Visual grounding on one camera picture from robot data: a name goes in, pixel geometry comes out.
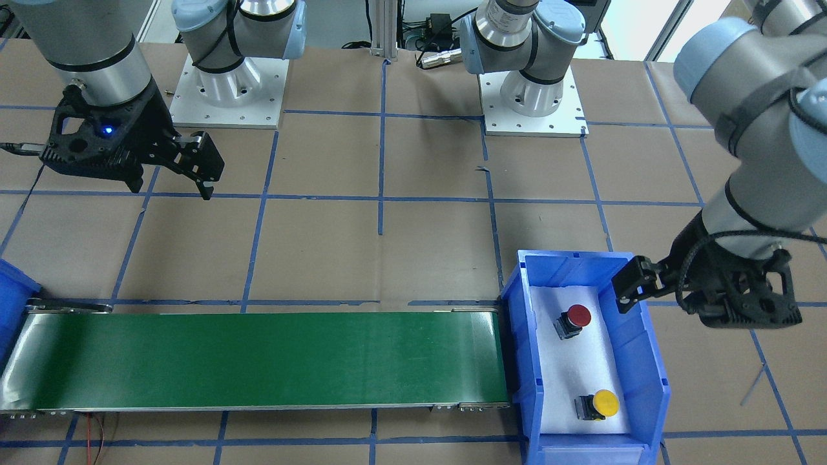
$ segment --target light blue joint cap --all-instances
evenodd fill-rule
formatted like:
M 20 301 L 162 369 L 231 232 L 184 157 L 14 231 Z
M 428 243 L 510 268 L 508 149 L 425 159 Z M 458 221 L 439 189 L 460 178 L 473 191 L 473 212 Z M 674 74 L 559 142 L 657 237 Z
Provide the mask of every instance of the light blue joint cap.
M 729 46 L 747 32 L 757 30 L 741 18 L 726 17 L 701 29 L 683 46 L 673 72 L 690 102 L 700 80 Z
M 480 44 L 474 33 L 474 15 L 468 15 L 460 20 L 460 47 L 462 48 L 462 63 L 471 74 L 483 74 Z
M 290 35 L 287 37 L 287 45 L 284 47 L 285 60 L 297 60 L 304 55 L 304 43 L 307 41 L 308 30 L 304 22 L 304 11 L 306 5 L 304 0 L 296 2 L 296 12 L 293 15 L 293 26 Z
M 556 38 L 572 45 L 583 41 L 586 33 L 586 19 L 583 13 L 565 0 L 542 0 L 534 17 L 538 26 L 551 32 Z
M 821 124 L 827 125 L 827 79 L 807 89 L 798 97 L 801 109 Z M 827 184 L 827 135 L 790 114 L 792 145 L 808 170 Z
M 174 0 L 172 17 L 181 32 L 190 32 L 212 21 L 227 7 L 227 0 Z

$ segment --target blue plastic bin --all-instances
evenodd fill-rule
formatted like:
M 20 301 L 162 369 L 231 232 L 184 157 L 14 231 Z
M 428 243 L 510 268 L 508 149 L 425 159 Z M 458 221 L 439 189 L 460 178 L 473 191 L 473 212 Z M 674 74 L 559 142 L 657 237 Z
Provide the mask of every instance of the blue plastic bin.
M 15 343 L 26 300 L 41 289 L 5 260 L 0 260 L 0 364 L 5 367 L 9 351 Z
M 514 335 L 519 390 L 514 403 L 528 438 L 527 465 L 653 465 L 666 422 L 671 390 L 644 303 L 620 314 L 611 278 L 632 258 L 617 252 L 518 251 L 519 263 L 503 290 Z M 593 286 L 598 291 L 623 387 L 629 434 L 540 434 L 543 376 L 537 320 L 529 286 Z

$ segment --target white foam insert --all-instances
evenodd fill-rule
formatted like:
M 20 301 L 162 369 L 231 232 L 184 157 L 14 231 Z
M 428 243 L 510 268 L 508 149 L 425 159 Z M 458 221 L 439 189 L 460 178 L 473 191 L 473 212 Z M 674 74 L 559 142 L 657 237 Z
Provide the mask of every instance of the white foam insert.
M 627 434 L 629 417 L 614 364 L 614 354 L 600 312 L 597 289 L 586 286 L 530 288 L 537 318 L 537 344 L 543 375 L 541 434 Z M 571 339 L 560 340 L 553 321 L 574 304 L 591 312 L 591 323 Z M 574 399 L 601 389 L 614 392 L 620 411 L 603 421 L 577 418 Z

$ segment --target conveyor belt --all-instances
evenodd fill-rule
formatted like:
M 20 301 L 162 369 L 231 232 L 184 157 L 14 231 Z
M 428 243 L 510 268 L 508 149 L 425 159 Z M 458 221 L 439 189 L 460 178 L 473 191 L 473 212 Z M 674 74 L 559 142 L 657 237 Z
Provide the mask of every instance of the conveyor belt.
M 31 314 L 0 411 L 507 405 L 490 312 Z

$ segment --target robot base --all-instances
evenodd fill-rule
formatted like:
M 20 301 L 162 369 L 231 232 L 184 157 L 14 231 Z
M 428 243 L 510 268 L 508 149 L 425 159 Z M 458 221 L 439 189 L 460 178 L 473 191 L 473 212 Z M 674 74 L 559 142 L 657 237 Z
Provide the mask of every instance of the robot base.
M 175 126 L 278 129 L 290 62 L 269 58 L 252 60 L 261 72 L 261 98 L 242 107 L 220 108 L 200 95 L 193 59 L 187 56 L 170 109 Z
M 503 102 L 500 87 L 509 71 L 480 75 L 485 133 L 491 136 L 580 137 L 588 134 L 580 94 L 571 69 L 563 78 L 563 97 L 557 111 L 546 117 L 527 117 Z

